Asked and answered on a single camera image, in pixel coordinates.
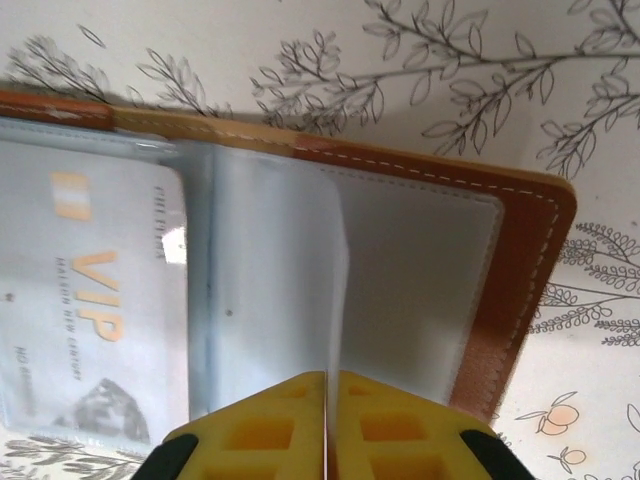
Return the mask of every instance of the branch drawing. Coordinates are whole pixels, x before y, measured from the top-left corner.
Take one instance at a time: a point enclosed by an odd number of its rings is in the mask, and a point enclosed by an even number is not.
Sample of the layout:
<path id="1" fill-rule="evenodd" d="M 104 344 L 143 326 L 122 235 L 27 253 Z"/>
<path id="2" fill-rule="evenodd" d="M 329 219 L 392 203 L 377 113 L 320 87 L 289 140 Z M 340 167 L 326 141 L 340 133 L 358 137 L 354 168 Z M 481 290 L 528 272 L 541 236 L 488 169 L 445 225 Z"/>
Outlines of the branch drawing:
<path id="1" fill-rule="evenodd" d="M 58 94 L 70 89 L 81 97 L 108 103 L 109 81 L 104 70 L 93 65 L 81 68 L 49 37 L 36 35 L 27 39 L 22 48 L 11 49 L 7 71 L 12 81 L 44 87 Z"/>
<path id="2" fill-rule="evenodd" d="M 469 148 L 481 154 L 510 118 L 514 102 L 524 98 L 547 105 L 559 68 L 595 62 L 603 70 L 593 83 L 584 118 L 547 120 L 541 125 L 550 140 L 538 158 L 546 161 L 548 171 L 571 179 L 592 158 L 600 135 L 619 119 L 640 118 L 640 86 L 635 89 L 632 77 L 625 75 L 627 65 L 640 59 L 639 36 L 630 22 L 638 8 L 628 0 L 608 0 L 598 8 L 592 8 L 594 2 L 575 0 L 567 14 L 588 14 L 591 22 L 583 39 L 547 53 L 538 51 L 524 32 L 514 32 L 512 55 L 494 55 L 485 48 L 486 9 L 460 12 L 455 0 L 447 0 L 442 9 L 431 8 L 425 0 L 413 11 L 401 0 L 365 3 L 376 18 L 362 28 L 380 42 L 380 61 L 400 58 L 402 67 L 350 75 L 340 69 L 341 50 L 334 33 L 314 31 L 311 41 L 283 41 L 276 55 L 279 65 L 263 66 L 261 77 L 251 79 L 266 123 L 335 135 L 349 122 L 364 126 L 380 121 L 391 80 L 411 81 L 407 98 L 411 107 L 422 105 L 432 85 L 440 82 L 448 85 L 451 102 L 460 107 L 459 118 L 428 125 L 422 135 L 440 139 L 439 154 L 463 155 Z M 479 71 L 485 79 L 465 76 L 469 71 Z"/>
<path id="3" fill-rule="evenodd" d="M 550 282 L 546 285 L 529 333 L 544 333 L 590 324 L 616 335 L 603 345 L 640 346 L 640 320 L 615 317 L 619 305 L 640 300 L 640 244 L 606 225 L 578 223 L 585 238 L 570 238 L 560 253 L 561 264 L 579 267 L 602 284 L 600 289 Z M 550 318 L 539 320 L 543 313 Z"/>
<path id="4" fill-rule="evenodd" d="M 82 35 L 93 44 L 106 49 L 104 42 L 91 30 L 78 25 Z M 101 103 L 127 103 L 146 108 L 182 108 L 201 115 L 232 118 L 231 106 L 223 107 L 207 104 L 202 82 L 192 71 L 189 61 L 178 60 L 171 55 L 165 57 L 152 49 L 147 49 L 149 63 L 139 63 L 138 69 L 148 78 L 159 82 L 163 91 L 157 94 L 160 104 L 145 102 L 138 89 L 131 85 L 124 88 L 124 99 L 109 92 L 107 75 L 93 65 L 81 67 L 70 55 L 61 51 L 56 42 L 45 36 L 36 35 L 25 40 L 20 48 L 9 52 L 7 71 L 9 80 L 18 88 L 44 90 L 62 96 L 88 99 Z"/>
<path id="5" fill-rule="evenodd" d="M 189 60 L 185 57 L 178 60 L 171 55 L 163 57 L 151 48 L 147 49 L 147 55 L 151 62 L 139 63 L 137 67 L 147 77 L 163 85 L 164 91 L 158 93 L 161 107 L 182 107 L 200 115 L 214 117 L 230 114 L 231 107 L 228 104 L 225 105 L 225 112 L 221 111 L 218 105 L 207 105 L 202 81 L 191 69 Z"/>
<path id="6" fill-rule="evenodd" d="M 46 437 L 29 437 L 27 440 L 9 440 L 8 458 L 28 459 L 31 468 L 0 463 L 0 472 L 7 480 L 49 480 L 49 475 L 39 476 L 40 467 L 62 464 L 65 472 L 82 475 L 87 480 L 120 480 L 132 475 L 144 462 L 144 457 L 128 452 L 117 452 L 117 456 L 90 453 L 79 443 Z"/>

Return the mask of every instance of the plastic page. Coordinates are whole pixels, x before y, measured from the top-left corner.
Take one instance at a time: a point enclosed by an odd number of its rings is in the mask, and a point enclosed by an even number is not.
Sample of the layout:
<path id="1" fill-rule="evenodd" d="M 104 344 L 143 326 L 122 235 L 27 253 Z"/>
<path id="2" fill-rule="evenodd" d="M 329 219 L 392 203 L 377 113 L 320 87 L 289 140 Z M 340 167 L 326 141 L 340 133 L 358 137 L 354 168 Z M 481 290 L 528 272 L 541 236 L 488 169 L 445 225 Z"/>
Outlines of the plastic page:
<path id="1" fill-rule="evenodd" d="M 211 146 L 212 409 L 335 368 L 348 276 L 335 183 L 300 162 Z"/>
<path id="2" fill-rule="evenodd" d="M 327 348 L 337 362 L 331 371 L 447 403 L 500 229 L 500 201 L 211 148 L 212 406 L 324 368 Z M 349 271 L 332 275 L 320 268 L 345 265 L 334 257 L 341 222 Z M 327 337 L 318 329 L 338 315 L 330 305 L 343 304 L 340 329 Z"/>

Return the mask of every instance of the leather edge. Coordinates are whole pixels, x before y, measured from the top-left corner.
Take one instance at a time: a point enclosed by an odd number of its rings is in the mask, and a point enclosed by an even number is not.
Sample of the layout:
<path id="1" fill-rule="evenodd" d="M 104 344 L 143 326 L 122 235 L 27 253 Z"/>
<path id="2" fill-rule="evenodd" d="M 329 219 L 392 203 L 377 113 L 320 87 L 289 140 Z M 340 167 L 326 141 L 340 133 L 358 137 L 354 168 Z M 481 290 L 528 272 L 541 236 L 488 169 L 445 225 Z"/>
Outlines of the leather edge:
<path id="1" fill-rule="evenodd" d="M 0 90 L 0 115 L 97 130 L 113 130 L 106 104 Z"/>

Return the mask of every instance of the leaf pattern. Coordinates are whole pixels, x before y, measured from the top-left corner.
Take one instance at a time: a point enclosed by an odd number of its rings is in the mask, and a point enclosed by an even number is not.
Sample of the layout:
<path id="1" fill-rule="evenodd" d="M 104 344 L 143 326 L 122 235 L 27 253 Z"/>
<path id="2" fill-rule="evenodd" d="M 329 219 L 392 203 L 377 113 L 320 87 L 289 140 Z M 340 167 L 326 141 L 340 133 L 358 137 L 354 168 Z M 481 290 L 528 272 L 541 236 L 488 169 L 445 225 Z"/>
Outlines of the leaf pattern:
<path id="1" fill-rule="evenodd" d="M 636 239 L 607 225 L 581 222 L 575 231 L 585 238 L 569 238 L 559 263 L 580 268 L 608 289 L 589 289 L 578 285 L 550 282 L 546 285 L 529 333 L 548 333 L 593 325 L 616 335 L 602 344 L 618 347 L 640 346 L 637 319 L 613 318 L 616 306 L 640 301 L 640 246 Z"/>
<path id="2" fill-rule="evenodd" d="M 129 478 L 144 462 L 144 457 L 137 454 L 99 455 L 79 443 L 41 436 L 9 440 L 5 447 L 5 458 L 28 459 L 30 463 L 30 467 L 25 467 L 12 460 L 0 462 L 0 474 L 6 480 L 50 480 L 49 474 L 41 474 L 40 469 L 54 464 L 83 480 L 122 480 Z"/>

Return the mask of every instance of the white stitching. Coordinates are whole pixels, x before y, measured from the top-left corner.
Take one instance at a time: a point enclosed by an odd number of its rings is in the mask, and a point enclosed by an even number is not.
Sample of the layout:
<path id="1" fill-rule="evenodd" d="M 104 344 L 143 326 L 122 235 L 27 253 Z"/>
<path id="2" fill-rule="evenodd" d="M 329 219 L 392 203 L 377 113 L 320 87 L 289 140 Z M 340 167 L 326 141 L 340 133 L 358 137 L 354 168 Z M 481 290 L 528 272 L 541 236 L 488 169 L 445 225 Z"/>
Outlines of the white stitching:
<path id="1" fill-rule="evenodd" d="M 136 118 L 131 118 L 131 117 L 127 117 L 125 115 L 118 115 L 118 117 L 122 120 L 131 122 L 131 123 L 138 123 L 141 125 L 156 125 L 156 126 L 160 126 L 160 127 L 172 127 L 172 128 L 181 128 L 181 129 L 186 129 L 186 130 L 192 130 L 192 131 L 198 131 L 198 132 L 207 132 L 207 133 L 214 133 L 216 135 L 221 135 L 224 137 L 230 137 L 230 138 L 240 138 L 243 140 L 249 140 L 252 142 L 258 142 L 258 143 L 265 143 L 265 144 L 270 144 L 270 145 L 277 145 L 277 146 L 282 146 L 282 147 L 287 147 L 287 148 L 292 148 L 294 150 L 299 150 L 299 151 L 306 151 L 306 152 L 314 152 L 314 153 L 321 153 L 327 156 L 334 156 L 334 157 L 338 157 L 338 158 L 345 158 L 345 155 L 343 154 L 335 154 L 333 152 L 327 152 L 327 151 L 323 151 L 323 150 L 315 150 L 315 149 L 309 149 L 309 148 L 304 148 L 304 147 L 299 147 L 299 146 L 295 146 L 295 145 L 291 145 L 288 143 L 283 143 L 283 142 L 274 142 L 271 140 L 265 140 L 265 139 L 261 139 L 261 138 L 254 138 L 254 137 L 249 137 L 246 135 L 238 135 L 238 134 L 234 134 L 234 133 L 229 133 L 229 132 L 225 132 L 223 130 L 218 130 L 216 128 L 211 128 L 211 127 L 193 127 L 191 125 L 182 125 L 182 124 L 176 124 L 176 123 L 170 123 L 170 122 L 157 122 L 157 121 L 152 121 L 152 120 L 140 120 L 140 119 L 136 119 Z M 355 161 L 363 161 L 362 158 L 359 157 L 347 157 L 351 160 L 355 160 Z M 401 170 L 406 170 L 406 167 L 403 165 L 398 165 L 398 164 L 389 164 L 387 162 L 381 162 L 381 161 L 377 161 L 377 160 L 365 160 L 367 162 L 373 162 L 374 164 L 378 164 L 378 165 L 384 165 L 384 166 L 393 166 L 395 168 L 401 169 Z M 517 193 L 517 194 L 521 194 L 521 195 L 531 195 L 533 192 L 530 192 L 528 190 L 516 190 L 513 187 L 502 187 L 499 185 L 484 185 L 481 183 L 470 183 L 467 182 L 466 180 L 462 180 L 462 179 L 451 179 L 449 177 L 445 177 L 442 175 L 434 175 L 432 173 L 428 173 L 428 172 L 424 172 L 422 171 L 422 174 L 426 177 L 429 178 L 437 178 L 439 180 L 444 180 L 447 182 L 455 182 L 455 183 L 462 183 L 465 185 L 471 184 L 472 186 L 475 187 L 483 187 L 483 188 L 488 188 L 491 190 L 495 190 L 495 189 L 499 189 L 505 192 L 512 192 L 512 193 Z M 495 398 L 496 395 L 496 390 L 498 388 L 498 378 L 500 376 L 500 373 L 504 370 L 504 363 L 506 361 L 506 357 L 507 357 L 507 352 L 509 351 L 509 349 L 511 349 L 513 342 L 516 338 L 516 336 L 518 335 L 520 328 L 522 326 L 522 320 L 524 318 L 525 313 L 531 308 L 531 302 L 533 300 L 533 291 L 535 290 L 535 285 L 536 285 L 536 277 L 538 276 L 538 272 L 539 269 L 537 268 L 538 265 L 540 265 L 543 261 L 544 261 L 544 257 L 545 257 L 545 252 L 549 247 L 549 241 L 551 239 L 551 237 L 553 236 L 553 231 L 555 228 L 555 224 L 558 221 L 559 218 L 559 212 L 558 212 L 558 204 L 556 203 L 555 199 L 553 198 L 546 198 L 543 195 L 539 195 L 539 194 L 534 194 L 535 198 L 538 198 L 540 200 L 545 200 L 547 202 L 550 202 L 553 204 L 554 207 L 554 216 L 551 219 L 551 222 L 549 224 L 549 230 L 547 231 L 547 236 L 546 236 L 546 240 L 545 242 L 542 244 L 541 250 L 540 250 L 540 254 L 538 256 L 538 261 L 536 263 L 536 267 L 533 269 L 533 271 L 531 272 L 531 275 L 529 277 L 530 280 L 530 284 L 529 284 L 529 289 L 527 292 L 527 297 L 525 300 L 525 304 L 523 305 L 522 308 L 522 312 L 516 317 L 516 322 L 515 322 L 515 327 L 513 329 L 513 331 L 511 332 L 511 335 L 509 337 L 509 341 L 507 343 L 507 346 L 505 347 L 505 349 L 503 350 L 502 354 L 500 355 L 500 365 L 493 371 L 490 372 L 489 377 L 491 378 L 490 380 L 490 385 L 488 387 L 487 390 L 487 394 L 488 397 L 485 395 L 485 398 L 483 398 L 481 405 L 480 405 L 480 412 L 487 414 L 488 410 L 489 410 L 489 405 L 491 404 L 491 401 Z"/>

